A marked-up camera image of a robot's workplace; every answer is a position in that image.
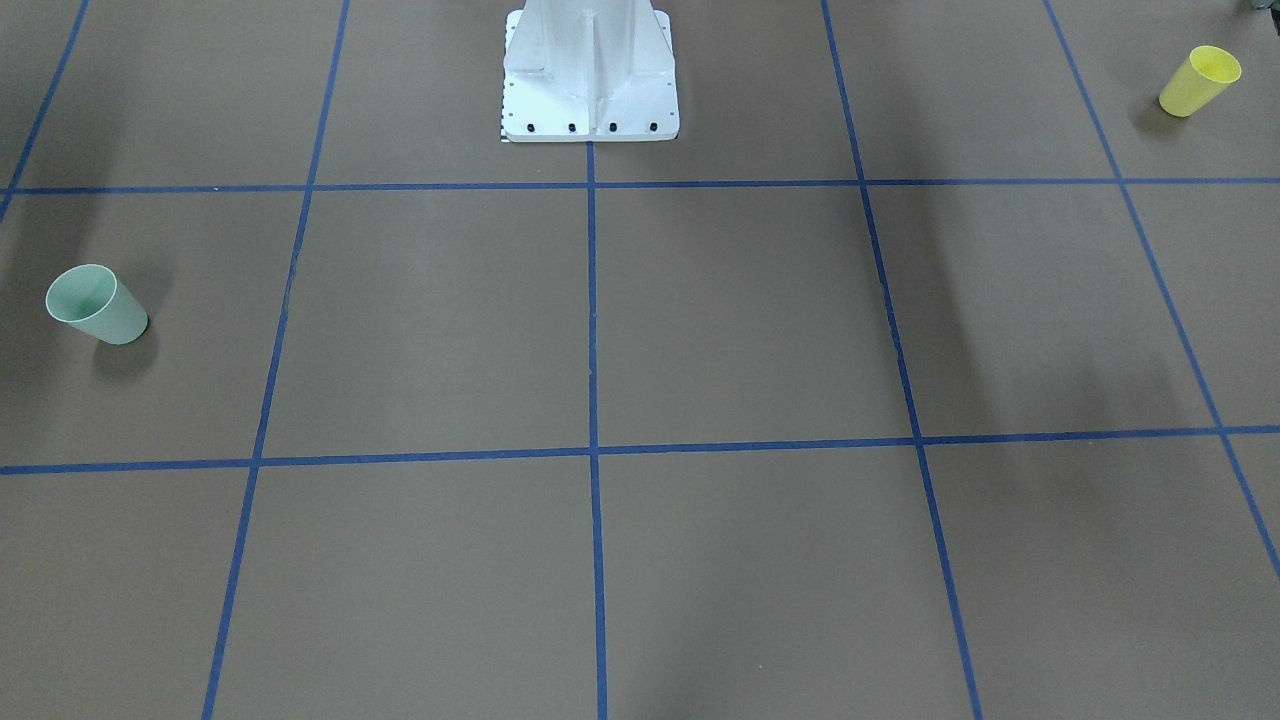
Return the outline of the yellow plastic cup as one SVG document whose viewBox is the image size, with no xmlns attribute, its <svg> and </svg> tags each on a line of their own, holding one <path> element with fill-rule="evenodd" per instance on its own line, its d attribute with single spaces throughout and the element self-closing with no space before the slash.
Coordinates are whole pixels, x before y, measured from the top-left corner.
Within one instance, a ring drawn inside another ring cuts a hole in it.
<svg viewBox="0 0 1280 720">
<path fill-rule="evenodd" d="M 1240 61 L 1212 45 L 1193 47 L 1157 97 L 1170 117 L 1188 118 L 1213 101 L 1242 77 Z"/>
</svg>

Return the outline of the pale green plastic cup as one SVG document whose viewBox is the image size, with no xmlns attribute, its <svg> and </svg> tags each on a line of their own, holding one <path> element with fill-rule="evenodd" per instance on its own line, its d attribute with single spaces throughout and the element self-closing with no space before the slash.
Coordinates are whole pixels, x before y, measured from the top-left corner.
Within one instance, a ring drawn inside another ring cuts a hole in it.
<svg viewBox="0 0 1280 720">
<path fill-rule="evenodd" d="M 115 272 L 83 264 L 63 272 L 45 295 L 47 314 L 106 345 L 128 345 L 148 328 L 150 316 Z"/>
</svg>

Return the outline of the brown paper table mat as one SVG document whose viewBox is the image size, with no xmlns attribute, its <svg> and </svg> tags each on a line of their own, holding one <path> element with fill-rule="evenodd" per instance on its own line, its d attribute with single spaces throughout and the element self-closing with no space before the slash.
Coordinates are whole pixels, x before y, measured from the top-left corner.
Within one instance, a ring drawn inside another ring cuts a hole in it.
<svg viewBox="0 0 1280 720">
<path fill-rule="evenodd" d="M 517 8 L 3 4 L 5 719 L 1277 716 L 1266 12 L 663 1 L 506 143 Z"/>
</svg>

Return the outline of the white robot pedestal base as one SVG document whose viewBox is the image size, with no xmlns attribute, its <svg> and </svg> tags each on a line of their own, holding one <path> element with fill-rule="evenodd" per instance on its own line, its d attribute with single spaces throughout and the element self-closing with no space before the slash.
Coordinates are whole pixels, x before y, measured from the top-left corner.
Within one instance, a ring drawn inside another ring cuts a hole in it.
<svg viewBox="0 0 1280 720">
<path fill-rule="evenodd" d="M 671 141 L 681 113 L 669 14 L 649 1 L 526 1 L 504 22 L 500 137 Z"/>
</svg>

